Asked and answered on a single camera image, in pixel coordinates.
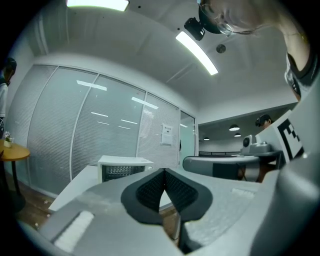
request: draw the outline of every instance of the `white table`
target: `white table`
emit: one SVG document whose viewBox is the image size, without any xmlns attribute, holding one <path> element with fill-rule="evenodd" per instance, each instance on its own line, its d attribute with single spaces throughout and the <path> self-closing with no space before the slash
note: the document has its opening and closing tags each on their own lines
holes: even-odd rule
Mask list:
<svg viewBox="0 0 320 256">
<path fill-rule="evenodd" d="M 49 207 L 49 211 L 56 212 L 86 190 L 98 184 L 98 167 L 87 165 L 58 195 Z M 160 211 L 172 206 L 166 191 L 160 200 Z"/>
</svg>

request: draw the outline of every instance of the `ceiling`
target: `ceiling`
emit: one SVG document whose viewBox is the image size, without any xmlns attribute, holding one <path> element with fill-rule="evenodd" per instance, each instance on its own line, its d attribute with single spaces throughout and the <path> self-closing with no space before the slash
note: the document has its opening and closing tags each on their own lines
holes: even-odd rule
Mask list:
<svg viewBox="0 0 320 256">
<path fill-rule="evenodd" d="M 292 110 L 295 105 L 296 103 L 293 103 L 277 109 L 266 109 L 265 111 L 242 117 L 231 118 L 211 124 L 199 125 L 199 134 L 202 134 L 203 138 L 209 137 L 211 141 L 233 139 L 236 133 L 240 133 L 242 137 L 246 137 L 248 135 L 257 135 L 262 131 L 261 127 L 256 127 L 255 125 L 257 118 L 263 114 L 268 114 L 273 121 L 276 121 L 288 110 Z M 238 125 L 240 130 L 229 131 L 231 125 Z"/>
<path fill-rule="evenodd" d="M 58 0 L 30 24 L 28 40 L 35 56 L 76 52 L 142 71 L 195 102 L 199 109 L 212 101 L 211 95 L 227 100 L 230 90 L 237 97 L 259 90 L 259 79 L 252 77 L 261 73 L 280 71 L 279 79 L 284 81 L 286 47 L 280 32 L 264 28 L 254 35 L 228 38 L 207 32 L 197 43 L 218 70 L 211 76 L 175 38 L 185 31 L 184 23 L 190 17 L 199 18 L 196 0 L 131 0 L 125 12 L 67 8 L 65 1 Z M 34 28 L 39 23 L 44 30 L 44 45 L 39 43 L 39 32 Z M 226 46 L 225 53 L 216 52 L 219 44 Z M 239 84 L 247 79 L 252 82 Z M 276 90 L 279 84 L 270 86 Z"/>
</svg>

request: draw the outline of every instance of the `gray panel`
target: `gray panel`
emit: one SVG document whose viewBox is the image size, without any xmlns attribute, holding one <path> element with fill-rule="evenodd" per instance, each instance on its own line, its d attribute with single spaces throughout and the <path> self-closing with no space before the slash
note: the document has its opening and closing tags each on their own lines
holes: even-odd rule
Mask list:
<svg viewBox="0 0 320 256">
<path fill-rule="evenodd" d="M 25 75 L 12 100 L 8 116 L 5 120 L 5 131 L 9 131 L 15 143 L 26 147 L 31 117 L 38 98 L 56 66 L 34 65 Z M 11 164 L 5 165 L 11 172 Z M 16 162 L 17 177 L 28 183 L 27 160 Z"/>
<path fill-rule="evenodd" d="M 76 118 L 95 74 L 59 67 L 34 109 L 28 135 L 31 184 L 59 194 L 70 182 L 70 145 Z"/>
<path fill-rule="evenodd" d="M 153 168 L 176 168 L 179 152 L 180 110 L 161 99 L 147 95 L 143 109 L 137 156 L 154 162 Z M 161 145 L 162 124 L 173 127 L 172 145 Z"/>
<path fill-rule="evenodd" d="M 99 76 L 83 104 L 72 148 L 72 178 L 102 155 L 135 157 L 145 92 Z"/>
</svg>

